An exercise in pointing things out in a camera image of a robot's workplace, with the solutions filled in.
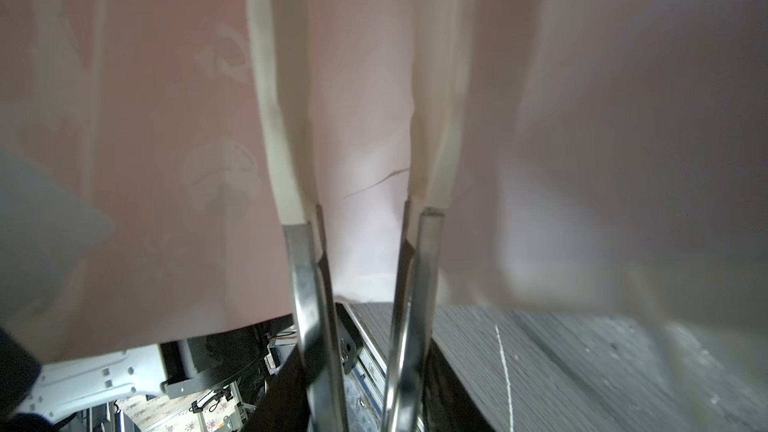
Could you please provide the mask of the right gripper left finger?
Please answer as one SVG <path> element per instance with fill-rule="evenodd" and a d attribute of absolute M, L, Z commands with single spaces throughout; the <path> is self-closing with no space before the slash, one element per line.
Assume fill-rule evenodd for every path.
<path fill-rule="evenodd" d="M 307 432 L 309 422 L 306 376 L 298 347 L 294 347 L 242 430 Z"/>

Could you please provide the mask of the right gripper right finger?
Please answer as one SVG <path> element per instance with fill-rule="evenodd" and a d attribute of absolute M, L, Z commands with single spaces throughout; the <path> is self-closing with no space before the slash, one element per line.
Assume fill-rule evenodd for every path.
<path fill-rule="evenodd" d="M 426 359 L 422 402 L 426 431 L 494 431 L 435 341 Z"/>

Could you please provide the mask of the red white paper bag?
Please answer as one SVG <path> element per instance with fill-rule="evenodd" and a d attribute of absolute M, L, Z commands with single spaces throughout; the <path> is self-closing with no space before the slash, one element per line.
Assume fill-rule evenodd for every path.
<path fill-rule="evenodd" d="M 767 339 L 767 0 L 1 0 L 1 325 L 42 361 L 290 312 L 260 108 L 338 299 L 393 298 L 464 106 L 441 302 Z"/>

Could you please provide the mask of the steel tongs white tips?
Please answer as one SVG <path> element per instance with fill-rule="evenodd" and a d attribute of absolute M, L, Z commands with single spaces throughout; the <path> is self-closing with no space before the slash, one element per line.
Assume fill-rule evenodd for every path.
<path fill-rule="evenodd" d="M 385 431 L 422 421 L 445 215 L 459 170 L 476 0 L 417 0 L 411 166 L 401 232 L 382 417 Z M 308 0 L 246 0 L 267 170 L 286 242 L 312 423 L 348 427 L 337 315 L 309 117 Z"/>

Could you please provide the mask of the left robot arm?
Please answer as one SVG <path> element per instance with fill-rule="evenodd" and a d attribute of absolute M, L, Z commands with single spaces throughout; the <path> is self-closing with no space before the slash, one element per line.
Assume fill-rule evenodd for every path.
<path fill-rule="evenodd" d="M 1 428 L 59 431 L 92 407 L 134 396 L 188 398 L 263 376 L 268 342 L 292 326 L 289 315 L 229 332 L 43 364 L 1 334 Z"/>

